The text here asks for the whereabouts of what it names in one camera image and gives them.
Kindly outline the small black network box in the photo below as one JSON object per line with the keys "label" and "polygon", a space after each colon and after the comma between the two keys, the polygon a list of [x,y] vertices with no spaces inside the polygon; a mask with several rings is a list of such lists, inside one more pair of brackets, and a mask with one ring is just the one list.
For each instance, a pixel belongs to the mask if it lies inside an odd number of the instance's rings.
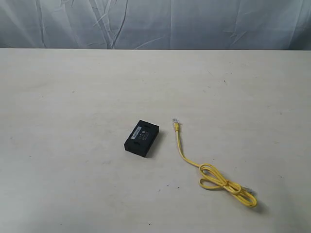
{"label": "small black network box", "polygon": [[124,143],[127,152],[146,157],[159,133],[159,126],[139,120]]}

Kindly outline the grey backdrop cloth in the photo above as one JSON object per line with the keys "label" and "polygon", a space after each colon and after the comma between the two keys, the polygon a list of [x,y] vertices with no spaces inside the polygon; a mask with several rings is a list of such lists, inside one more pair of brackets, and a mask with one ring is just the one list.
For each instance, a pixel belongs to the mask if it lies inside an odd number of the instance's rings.
{"label": "grey backdrop cloth", "polygon": [[3,48],[309,50],[308,0],[3,0]]}

